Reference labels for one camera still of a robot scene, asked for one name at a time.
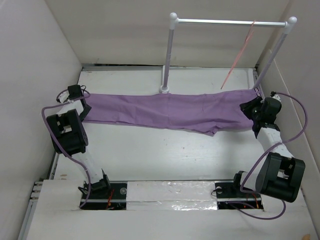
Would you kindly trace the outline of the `purple trousers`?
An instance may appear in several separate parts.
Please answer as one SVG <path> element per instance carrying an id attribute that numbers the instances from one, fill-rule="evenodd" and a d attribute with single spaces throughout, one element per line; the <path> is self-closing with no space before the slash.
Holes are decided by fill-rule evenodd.
<path id="1" fill-rule="evenodd" d="M 215 94 L 154 95 L 91 94 L 85 122 L 170 130 L 187 130 L 213 136 L 219 131 L 247 130 L 253 126 L 240 104 L 257 97 L 253 89 Z"/>

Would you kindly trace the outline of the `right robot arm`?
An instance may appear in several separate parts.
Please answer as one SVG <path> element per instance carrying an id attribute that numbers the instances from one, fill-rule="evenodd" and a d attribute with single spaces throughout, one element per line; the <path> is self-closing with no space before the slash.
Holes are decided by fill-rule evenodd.
<path id="1" fill-rule="evenodd" d="M 295 158 L 286 144 L 296 140 L 304 131 L 288 141 L 282 140 L 280 128 L 275 123 L 282 109 L 280 96 L 280 92 L 272 92 L 269 97 L 258 96 L 240 104 L 241 111 L 253 122 L 252 131 L 264 153 L 249 172 L 242 172 L 241 179 L 231 184 L 231 191 L 237 197 L 256 192 L 292 203 L 298 196 L 306 164 Z"/>

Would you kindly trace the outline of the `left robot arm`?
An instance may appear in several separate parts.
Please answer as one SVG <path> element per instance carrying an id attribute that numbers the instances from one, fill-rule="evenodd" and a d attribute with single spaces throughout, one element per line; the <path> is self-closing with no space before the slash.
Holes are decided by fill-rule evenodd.
<path id="1" fill-rule="evenodd" d="M 76 163 L 84 175 L 86 182 L 79 190 L 85 195 L 90 193 L 104 199 L 112 191 L 110 180 L 86 150 L 89 139 L 83 120 L 92 108 L 86 102 L 89 96 L 84 86 L 68 86 L 56 98 L 61 110 L 45 116 L 45 110 L 49 109 L 45 107 L 41 114 L 55 151 Z"/>

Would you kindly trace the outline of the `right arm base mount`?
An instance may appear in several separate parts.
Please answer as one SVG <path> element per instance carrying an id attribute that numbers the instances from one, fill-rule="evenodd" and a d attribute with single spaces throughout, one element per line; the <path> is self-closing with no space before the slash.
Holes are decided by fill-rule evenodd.
<path id="1" fill-rule="evenodd" d="M 232 180 L 214 182 L 211 196 L 216 197 L 218 210 L 263 210 L 259 194 L 244 193 L 240 190 L 243 171 L 236 173 Z"/>

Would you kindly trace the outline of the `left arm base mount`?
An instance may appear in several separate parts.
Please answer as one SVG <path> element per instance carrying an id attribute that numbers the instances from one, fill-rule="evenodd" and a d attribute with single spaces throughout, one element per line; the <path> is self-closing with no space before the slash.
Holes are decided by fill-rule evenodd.
<path id="1" fill-rule="evenodd" d="M 127 209 L 128 182 L 110 181 L 104 171 L 99 181 L 91 183 L 90 193 L 86 182 L 78 189 L 81 192 L 79 204 L 81 210 L 121 211 Z"/>

